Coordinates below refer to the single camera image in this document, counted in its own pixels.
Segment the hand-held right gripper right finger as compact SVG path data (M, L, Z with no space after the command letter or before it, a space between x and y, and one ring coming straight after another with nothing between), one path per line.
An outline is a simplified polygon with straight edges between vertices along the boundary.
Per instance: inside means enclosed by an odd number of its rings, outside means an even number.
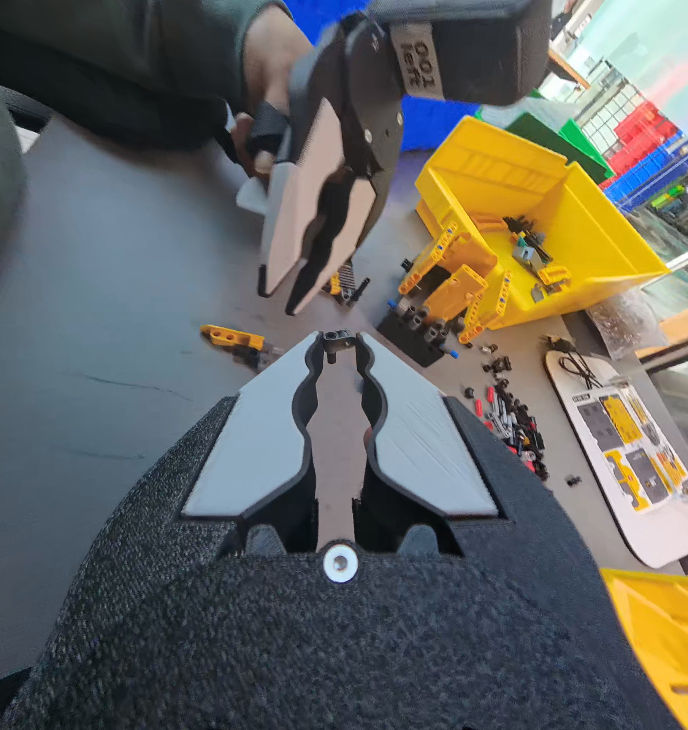
M452 523L500 517L447 396L367 333L356 337L361 407L371 434L356 498L356 541L399 546L411 527L454 546Z

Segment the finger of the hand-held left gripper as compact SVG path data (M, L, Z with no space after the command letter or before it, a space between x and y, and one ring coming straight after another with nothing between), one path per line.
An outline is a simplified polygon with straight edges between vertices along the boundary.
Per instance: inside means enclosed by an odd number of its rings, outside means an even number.
M285 306L285 314L296 316L321 290L331 276L353 255L376 192L369 180L326 182L319 198L323 216Z
M301 260L324 184L343 165L339 116L323 97L296 162L274 164L258 263L258 294L270 297Z

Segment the black lego connector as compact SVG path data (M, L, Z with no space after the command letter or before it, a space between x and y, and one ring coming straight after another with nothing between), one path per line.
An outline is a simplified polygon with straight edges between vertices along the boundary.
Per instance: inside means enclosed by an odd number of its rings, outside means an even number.
M338 353L351 351L357 345L357 338L349 330L324 332L323 351L328 364L335 364Z

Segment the yellow black lego model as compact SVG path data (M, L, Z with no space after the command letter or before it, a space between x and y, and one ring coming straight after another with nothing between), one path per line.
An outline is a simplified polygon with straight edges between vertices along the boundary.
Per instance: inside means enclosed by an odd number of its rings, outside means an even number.
M507 310L512 273L469 220L450 221L414 261L402 263L405 276L398 298L377 332L421 368L448 355L453 343L469 347L486 329L501 324Z

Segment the small yellow lego subassembly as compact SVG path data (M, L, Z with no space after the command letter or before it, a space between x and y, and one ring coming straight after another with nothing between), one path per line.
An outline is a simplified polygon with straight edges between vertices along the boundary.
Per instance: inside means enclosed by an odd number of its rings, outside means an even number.
M200 334L212 346L228 351L236 363L251 370L264 369L281 356L280 350L271 346L262 335L255 333L203 324L200 326Z

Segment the person's left forearm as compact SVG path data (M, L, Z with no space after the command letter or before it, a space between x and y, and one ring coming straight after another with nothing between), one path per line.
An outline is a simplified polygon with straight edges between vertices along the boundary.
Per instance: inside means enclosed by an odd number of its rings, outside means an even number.
M267 1L0 1L0 31L149 89L245 110L243 50Z

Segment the pile of small lego pins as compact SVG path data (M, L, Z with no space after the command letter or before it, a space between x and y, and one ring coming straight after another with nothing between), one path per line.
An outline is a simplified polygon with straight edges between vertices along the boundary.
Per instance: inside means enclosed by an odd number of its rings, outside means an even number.
M512 362L501 355L483 364L482 370L492 378L483 390L466 386L461 394L470 403L476 417L517 456L542 483L550 473L545 462L545 442L536 418L528 405L510 391Z

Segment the clear plastic bag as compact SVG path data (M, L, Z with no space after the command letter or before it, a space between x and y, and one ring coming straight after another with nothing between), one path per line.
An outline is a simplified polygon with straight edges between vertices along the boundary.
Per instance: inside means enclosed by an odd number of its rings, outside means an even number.
M548 100L529 96L508 106L482 105L476 112L475 118L498 129L505 129L523 114L529 113L538 117L539 114L546 113L549 108Z

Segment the blue storage bin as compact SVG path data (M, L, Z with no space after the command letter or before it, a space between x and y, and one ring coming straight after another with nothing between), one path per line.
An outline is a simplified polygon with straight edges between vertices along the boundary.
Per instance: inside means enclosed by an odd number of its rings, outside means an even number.
M342 17L363 10L368 1L285 1L294 22L312 44L325 28ZM480 105L425 98L403 98L403 151L436 149L465 116L478 114Z

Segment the green storage bin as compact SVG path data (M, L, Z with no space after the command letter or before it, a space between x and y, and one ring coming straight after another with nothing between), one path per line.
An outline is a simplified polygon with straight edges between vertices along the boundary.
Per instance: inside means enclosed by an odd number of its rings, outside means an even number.
M598 186L615 177L602 154L573 120L555 132L533 114L523 113L505 130L564 156L568 163L578 163Z

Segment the large yellow storage bin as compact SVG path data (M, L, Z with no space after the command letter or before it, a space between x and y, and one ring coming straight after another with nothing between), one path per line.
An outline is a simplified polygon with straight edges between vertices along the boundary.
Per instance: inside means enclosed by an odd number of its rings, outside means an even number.
M576 162L474 117L465 117L425 163L415 181L417 206L430 234L457 224L465 235L461 252L495 260L480 306L481 315L504 276L509 292L501 317L484 326L495 330L587 309L669 273L649 244ZM539 280L513 257L508 230L483 233L474 217L503 221L523 217L566 283L535 301Z

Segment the stack of red blue bins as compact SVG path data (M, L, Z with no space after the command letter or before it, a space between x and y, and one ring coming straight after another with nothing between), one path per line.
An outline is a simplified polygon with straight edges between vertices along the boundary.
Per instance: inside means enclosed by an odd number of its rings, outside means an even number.
M688 185L688 135L645 100L614 128L605 154L613 177L601 183L604 195L623 214L677 198Z

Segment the printed instruction sheet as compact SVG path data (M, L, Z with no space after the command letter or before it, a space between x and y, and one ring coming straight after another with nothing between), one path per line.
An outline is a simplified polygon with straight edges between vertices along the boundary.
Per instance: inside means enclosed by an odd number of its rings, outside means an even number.
M688 471L631 383L619 380L571 400L587 428L588 445L597 449L635 513L658 509L683 493Z

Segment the white book stand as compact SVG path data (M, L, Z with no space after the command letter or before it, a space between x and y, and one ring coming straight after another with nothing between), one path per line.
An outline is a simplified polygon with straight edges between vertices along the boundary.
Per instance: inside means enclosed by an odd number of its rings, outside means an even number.
M544 364L602 496L634 557L647 567L658 570L688 556L688 480L682 494L669 499L658 509L635 513L602 463L597 449L588 445L587 428L578 421L577 408L571 400L585 390L626 380L636 389L650 415L664 433L633 381L620 375L608 361L576 352L548 351ZM688 465L681 458L675 444L666 433L664 435L688 471Z

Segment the yellow bin with small parts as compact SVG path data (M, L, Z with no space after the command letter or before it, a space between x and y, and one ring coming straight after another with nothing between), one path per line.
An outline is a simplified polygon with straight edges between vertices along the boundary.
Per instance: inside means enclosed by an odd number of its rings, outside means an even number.
M645 673L688 729L688 576L600 571Z

